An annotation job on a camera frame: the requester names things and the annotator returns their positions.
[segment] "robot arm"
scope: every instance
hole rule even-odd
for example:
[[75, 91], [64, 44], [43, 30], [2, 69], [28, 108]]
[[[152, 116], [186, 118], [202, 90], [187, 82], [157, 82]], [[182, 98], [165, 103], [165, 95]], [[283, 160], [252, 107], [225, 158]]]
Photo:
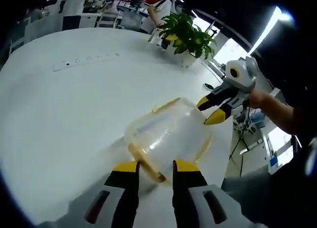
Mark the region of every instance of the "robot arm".
[[227, 63], [224, 82], [197, 104], [198, 109], [203, 111], [220, 105], [224, 100], [230, 98], [207, 118], [206, 125], [222, 123], [232, 114], [238, 114], [243, 110], [249, 94], [255, 87], [258, 69], [258, 64], [253, 57], [246, 57], [246, 60], [232, 60]]
[[240, 204], [216, 185], [208, 185], [196, 164], [173, 162], [173, 200], [177, 227], [265, 228], [248, 220]]

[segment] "person's hand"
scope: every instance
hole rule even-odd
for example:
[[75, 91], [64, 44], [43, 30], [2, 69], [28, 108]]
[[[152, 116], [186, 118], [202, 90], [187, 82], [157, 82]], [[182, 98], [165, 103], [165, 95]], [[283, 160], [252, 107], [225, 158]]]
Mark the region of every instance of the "person's hand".
[[159, 25], [155, 25], [156, 29], [158, 29], [159, 26], [162, 26], [164, 23], [160, 23]]
[[269, 94], [266, 92], [253, 89], [249, 95], [249, 106], [254, 109], [261, 108], [268, 96]]

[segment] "cable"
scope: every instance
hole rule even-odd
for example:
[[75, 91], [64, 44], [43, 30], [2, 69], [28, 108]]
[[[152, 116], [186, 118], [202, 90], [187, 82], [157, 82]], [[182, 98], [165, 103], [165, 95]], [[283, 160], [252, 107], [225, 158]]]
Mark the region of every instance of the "cable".
[[246, 145], [247, 150], [250, 151], [249, 146], [248, 146], [247, 143], [245, 142], [244, 138], [242, 138], [242, 142]]
[[241, 160], [240, 177], [242, 175], [242, 167], [243, 167], [243, 156], [242, 156], [242, 160]]
[[240, 140], [242, 139], [243, 133], [244, 133], [244, 132], [247, 130], [247, 128], [248, 128], [248, 127], [247, 127], [247, 124], [248, 124], [249, 118], [250, 118], [250, 108], [249, 108], [249, 111], [248, 111], [247, 120], [245, 121], [246, 126], [244, 127], [244, 129], [243, 129], [243, 131], [242, 131], [242, 133], [241, 133], [241, 136], [240, 136], [240, 138], [238, 139], [238, 142], [237, 142], [236, 146], [234, 147], [234, 149], [233, 149], [231, 155], [229, 156], [229, 159], [231, 159], [231, 157], [232, 157], [234, 151], [236, 150], [236, 148], [237, 148], [237, 146], [238, 146]]

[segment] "round table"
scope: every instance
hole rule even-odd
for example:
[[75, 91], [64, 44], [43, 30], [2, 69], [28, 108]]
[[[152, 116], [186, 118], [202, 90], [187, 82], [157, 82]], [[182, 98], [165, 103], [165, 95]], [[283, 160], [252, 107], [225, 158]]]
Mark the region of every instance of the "round table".
[[[54, 221], [114, 166], [108, 152], [134, 119], [177, 97], [197, 102], [218, 86], [197, 61], [172, 64], [148, 35], [109, 28], [53, 33], [17, 49], [0, 73], [0, 168], [32, 222]], [[221, 186], [232, 118], [214, 126], [198, 164]], [[140, 198], [135, 227], [176, 227], [172, 189]]]

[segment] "power strip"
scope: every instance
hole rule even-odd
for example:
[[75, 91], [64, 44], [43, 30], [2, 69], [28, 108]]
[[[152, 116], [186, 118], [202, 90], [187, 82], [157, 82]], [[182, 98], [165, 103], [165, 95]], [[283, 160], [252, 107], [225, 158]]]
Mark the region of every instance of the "power strip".
[[114, 60], [117, 57], [120, 57], [120, 54], [113, 53], [113, 54], [106, 54], [106, 55], [91, 55], [91, 56], [76, 57], [73, 59], [65, 59], [53, 64], [53, 72], [59, 72], [67, 68], [76, 67], [76, 66], [88, 64], [88, 63]]

